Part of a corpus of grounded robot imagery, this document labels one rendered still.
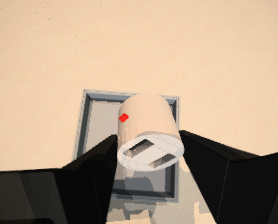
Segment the grey square tray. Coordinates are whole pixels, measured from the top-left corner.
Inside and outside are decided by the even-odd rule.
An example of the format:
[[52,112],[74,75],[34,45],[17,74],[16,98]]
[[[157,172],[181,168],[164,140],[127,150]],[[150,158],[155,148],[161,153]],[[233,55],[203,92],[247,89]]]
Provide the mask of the grey square tray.
[[[128,98],[142,93],[84,89],[82,90],[72,162],[110,135],[118,135],[118,112]],[[156,94],[159,95],[159,94]],[[180,96],[159,95],[171,108],[180,130]],[[117,168],[110,199],[177,203],[180,188],[180,160],[156,171],[134,171]]]

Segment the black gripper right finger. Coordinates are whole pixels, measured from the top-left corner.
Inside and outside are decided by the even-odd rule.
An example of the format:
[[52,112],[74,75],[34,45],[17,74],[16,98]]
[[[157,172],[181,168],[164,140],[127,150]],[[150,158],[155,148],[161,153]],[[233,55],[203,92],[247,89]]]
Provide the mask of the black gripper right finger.
[[186,130],[179,134],[216,224],[278,224],[278,152],[259,156]]

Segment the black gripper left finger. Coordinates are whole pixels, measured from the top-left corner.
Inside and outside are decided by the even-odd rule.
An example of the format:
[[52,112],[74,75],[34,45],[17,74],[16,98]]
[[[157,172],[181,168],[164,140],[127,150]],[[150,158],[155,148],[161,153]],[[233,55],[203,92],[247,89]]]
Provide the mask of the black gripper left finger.
[[110,135],[61,168],[0,171],[0,220],[106,224],[117,144]]

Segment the beige cylinder with two slots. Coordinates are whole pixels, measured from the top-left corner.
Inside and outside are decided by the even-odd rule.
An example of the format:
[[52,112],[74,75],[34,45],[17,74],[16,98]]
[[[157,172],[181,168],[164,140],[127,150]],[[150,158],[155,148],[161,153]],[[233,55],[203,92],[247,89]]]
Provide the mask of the beige cylinder with two slots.
[[119,163],[134,171],[167,168],[184,154],[169,103],[152,93],[134,95],[121,105],[117,143]]

